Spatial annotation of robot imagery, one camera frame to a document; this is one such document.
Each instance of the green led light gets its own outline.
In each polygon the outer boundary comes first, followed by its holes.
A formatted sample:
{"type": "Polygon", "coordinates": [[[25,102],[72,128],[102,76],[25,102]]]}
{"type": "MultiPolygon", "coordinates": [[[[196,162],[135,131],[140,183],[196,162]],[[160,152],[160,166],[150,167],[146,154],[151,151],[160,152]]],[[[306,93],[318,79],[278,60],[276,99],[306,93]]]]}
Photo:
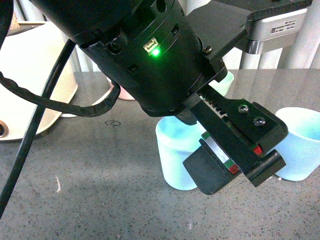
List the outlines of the green led light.
{"type": "Polygon", "coordinates": [[[155,48],[155,49],[153,49],[152,50],[152,52],[151,52],[151,54],[152,54],[152,56],[154,56],[154,57],[158,57],[159,55],[160,55],[160,49],[159,48],[155,48]]]}

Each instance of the pink object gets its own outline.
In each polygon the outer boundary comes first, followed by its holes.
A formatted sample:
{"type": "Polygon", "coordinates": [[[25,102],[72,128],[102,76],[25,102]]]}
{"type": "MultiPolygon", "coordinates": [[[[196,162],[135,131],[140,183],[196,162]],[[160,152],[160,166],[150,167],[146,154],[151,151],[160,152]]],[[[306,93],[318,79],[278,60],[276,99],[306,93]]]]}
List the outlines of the pink object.
{"type": "MultiPolygon", "coordinates": [[[[110,87],[113,88],[113,84],[111,83],[111,80],[107,77],[108,81],[109,81],[109,84],[110,84],[110,87]]],[[[120,86],[121,88],[121,92],[120,92],[120,95],[119,95],[119,98],[122,99],[122,100],[126,100],[126,101],[134,101],[134,97],[131,96],[122,86],[120,86]]]]}

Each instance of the plastic cup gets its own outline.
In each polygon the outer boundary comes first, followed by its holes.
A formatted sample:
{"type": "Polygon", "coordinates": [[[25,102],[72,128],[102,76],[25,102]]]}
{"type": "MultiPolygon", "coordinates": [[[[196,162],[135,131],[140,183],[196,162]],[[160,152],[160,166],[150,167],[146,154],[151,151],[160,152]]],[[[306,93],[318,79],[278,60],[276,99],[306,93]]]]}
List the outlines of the plastic cup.
{"type": "Polygon", "coordinates": [[[289,130],[288,136],[274,147],[286,163],[276,175],[289,181],[304,180],[320,165],[320,112],[286,107],[275,115],[289,130]]]}
{"type": "Polygon", "coordinates": [[[171,187],[183,191],[197,187],[183,161],[200,147],[199,139],[205,131],[200,123],[189,126],[175,116],[166,116],[156,125],[162,172],[171,187]]]}
{"type": "Polygon", "coordinates": [[[213,80],[209,83],[209,86],[214,88],[222,96],[225,96],[227,94],[227,92],[229,91],[229,88],[230,88],[232,82],[234,81],[234,79],[235,79],[235,76],[231,72],[228,71],[228,74],[226,75],[226,77],[222,81],[217,82],[216,80],[213,80]]]}

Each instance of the granite countertop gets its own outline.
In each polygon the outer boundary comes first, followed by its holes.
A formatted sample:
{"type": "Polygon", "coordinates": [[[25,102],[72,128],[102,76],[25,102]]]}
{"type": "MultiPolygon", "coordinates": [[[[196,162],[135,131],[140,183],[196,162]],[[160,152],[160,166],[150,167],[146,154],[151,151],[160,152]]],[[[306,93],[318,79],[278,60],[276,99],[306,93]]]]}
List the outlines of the granite countertop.
{"type": "MultiPolygon", "coordinates": [[[[320,112],[320,70],[232,70],[227,97],[320,112]]],[[[74,102],[108,89],[101,73],[75,75],[74,102]]],[[[96,118],[59,119],[33,142],[0,221],[2,240],[318,240],[320,168],[306,180],[243,174],[214,195],[164,180],[155,127],[136,101],[96,118]]],[[[0,142],[0,186],[19,141],[0,142]]]]}

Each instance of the red marking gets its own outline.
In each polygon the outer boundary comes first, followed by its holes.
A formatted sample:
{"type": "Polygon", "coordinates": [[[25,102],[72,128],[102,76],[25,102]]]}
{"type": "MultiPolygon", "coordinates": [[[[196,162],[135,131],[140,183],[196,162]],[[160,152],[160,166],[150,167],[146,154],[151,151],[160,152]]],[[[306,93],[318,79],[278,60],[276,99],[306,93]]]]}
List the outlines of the red marking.
{"type": "Polygon", "coordinates": [[[232,173],[233,175],[237,174],[240,169],[238,168],[238,166],[236,164],[233,164],[230,168],[229,168],[230,173],[232,173]]]}
{"type": "Polygon", "coordinates": [[[264,151],[262,151],[262,148],[260,146],[257,146],[255,149],[253,149],[254,153],[258,156],[261,155],[264,151]]]}

